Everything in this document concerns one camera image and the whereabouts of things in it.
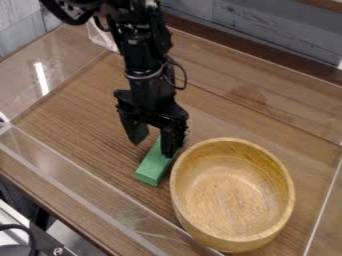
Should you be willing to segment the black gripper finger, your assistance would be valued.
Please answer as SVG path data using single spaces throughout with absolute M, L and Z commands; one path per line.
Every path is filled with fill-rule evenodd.
M 171 158 L 183 147 L 187 128 L 186 124 L 178 124 L 167 125 L 160 129 L 160 149 L 167 158 Z
M 150 135 L 147 124 L 128 113 L 120 112 L 119 116 L 131 143 L 139 145 Z

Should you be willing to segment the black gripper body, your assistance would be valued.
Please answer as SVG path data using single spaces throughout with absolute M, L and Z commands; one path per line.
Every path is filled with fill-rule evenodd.
M 186 124 L 188 113 L 176 103 L 175 72 L 163 70 L 151 76 L 130 76 L 130 89 L 117 89 L 117 112 L 135 115 L 147 126 L 162 129 L 167 125 Z

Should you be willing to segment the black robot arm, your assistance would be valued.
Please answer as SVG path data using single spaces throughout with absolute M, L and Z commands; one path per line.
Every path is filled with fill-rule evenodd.
M 134 144 L 160 131 L 160 150 L 172 157 L 184 143 L 188 113 L 176 103 L 175 71 L 182 65 L 168 55 L 172 47 L 160 0 L 39 0 L 65 24 L 92 21 L 111 34 L 124 61 L 130 88 L 113 91 L 120 121 Z

